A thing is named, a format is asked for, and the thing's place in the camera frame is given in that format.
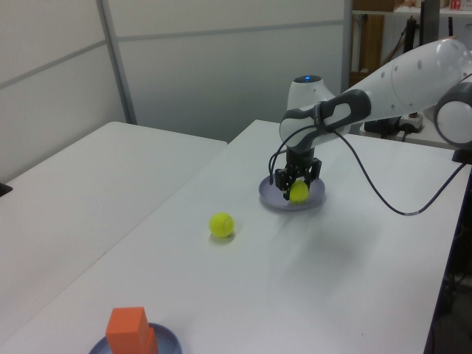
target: purple plate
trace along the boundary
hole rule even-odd
[[[323,203],[325,196],[325,184],[319,178],[311,182],[310,195],[303,204],[294,204],[290,201],[286,201],[283,198],[282,191],[275,187],[275,182],[274,184],[270,185],[268,183],[268,180],[269,177],[267,176],[263,179],[262,182],[260,182],[259,195],[260,200],[263,201],[264,204],[269,205],[270,207],[294,212],[297,210],[314,208]]]
[[[153,328],[156,334],[159,354],[182,354],[180,342],[169,328],[156,323],[149,323],[149,327]],[[112,354],[106,337],[95,344],[89,354]]]

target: yellow tennis ball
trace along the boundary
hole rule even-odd
[[[230,214],[217,212],[209,219],[209,230],[216,237],[228,237],[235,228],[235,222]]]
[[[289,199],[294,204],[301,204],[307,200],[309,195],[310,191],[308,190],[307,184],[304,181],[297,179],[290,188]]]

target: orange block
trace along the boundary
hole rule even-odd
[[[147,354],[149,330],[144,308],[114,308],[105,334],[113,354]]]
[[[156,334],[154,334],[153,328],[149,328],[145,354],[157,354],[158,351],[159,348],[157,347]]]

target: wire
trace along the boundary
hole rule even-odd
[[[375,188],[374,184],[372,183],[372,180],[370,179],[369,175],[367,174],[367,171],[366,169],[364,168],[362,162],[361,162],[361,159],[359,158],[358,154],[356,153],[356,151],[354,150],[354,147],[340,134],[338,133],[337,131],[334,131],[334,134],[338,136],[338,138],[340,138],[347,146],[348,148],[353,152],[354,154],[354,157],[355,159],[357,160],[357,162],[359,163],[359,166],[361,167],[362,169],[362,172],[364,173],[364,175],[366,176],[367,178],[367,181],[369,182],[370,186],[372,187],[372,189],[374,190],[375,194],[377,194],[377,196],[383,201],[383,203],[385,205],[387,205],[389,207],[389,209],[391,209],[393,212],[396,212],[397,214],[400,214],[400,215],[403,215],[403,216],[413,216],[413,215],[418,215],[418,214],[421,214],[422,212],[424,212],[426,209],[428,209],[431,204],[433,204],[433,202],[437,199],[437,197],[440,196],[440,194],[443,192],[443,190],[448,186],[449,183],[451,183],[451,181],[454,179],[454,177],[456,176],[457,173],[459,173],[459,171],[464,168],[465,164],[461,164],[460,166],[458,166],[458,168],[452,173],[452,175],[448,178],[448,180],[441,186],[441,188],[439,188],[439,190],[436,192],[436,194],[433,196],[433,198],[428,202],[426,203],[426,205],[419,209],[418,211],[416,212],[401,212],[400,210],[397,210],[396,208],[394,208],[393,206],[391,206],[386,200],[385,198],[382,196],[382,194],[379,193],[379,191],[377,190],[377,188]]]
[[[292,134],[288,136],[287,139],[285,139],[282,144],[280,144],[279,149],[277,152],[271,156],[271,158],[268,160],[268,175],[269,175],[269,184],[274,183],[274,168],[275,168],[275,161],[277,160],[278,155],[280,155],[282,152],[282,148],[284,147],[285,144],[287,144],[288,140],[292,139],[294,136],[296,136],[299,132],[301,131],[306,131],[307,129],[313,129],[315,128],[314,125],[307,125],[306,127],[300,128],[297,131],[294,131]]]
[[[397,45],[395,45],[395,47],[393,48],[392,54],[390,55],[390,58],[389,58],[388,61],[391,61],[392,58],[393,58],[393,55],[398,51],[398,47],[400,46],[401,38],[403,38],[403,36],[405,35],[405,32],[406,32],[406,26],[405,26],[405,28],[403,29],[403,32],[400,34],[400,38],[398,39]]]
[[[403,138],[401,138],[401,142],[405,142],[405,139],[406,139],[406,136],[409,134],[408,131],[405,131],[405,133],[403,134]]]

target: white tabletop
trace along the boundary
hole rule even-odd
[[[450,150],[347,138],[386,199],[406,211],[457,167]],[[421,354],[470,167],[426,212],[402,217],[336,140],[316,148],[322,207],[275,212],[257,188],[279,143],[278,125],[254,122],[0,353],[87,353],[113,307],[144,306],[189,354]],[[220,211],[235,219],[232,242],[209,236]]]
[[[365,131],[364,124],[360,128],[359,134],[362,136],[371,136],[375,138],[381,137],[380,134]],[[401,131],[395,135],[388,135],[386,138],[389,140],[395,140],[397,142],[401,142],[404,134],[405,132]],[[434,123],[426,117],[423,118],[423,127],[421,131],[419,133],[408,134],[405,138],[405,142],[410,142],[412,144],[434,146],[436,148],[444,148],[444,149],[451,149],[451,150],[456,149],[454,146],[448,144],[439,135],[436,128],[434,127]]]
[[[0,198],[0,343],[226,146],[109,123]]]

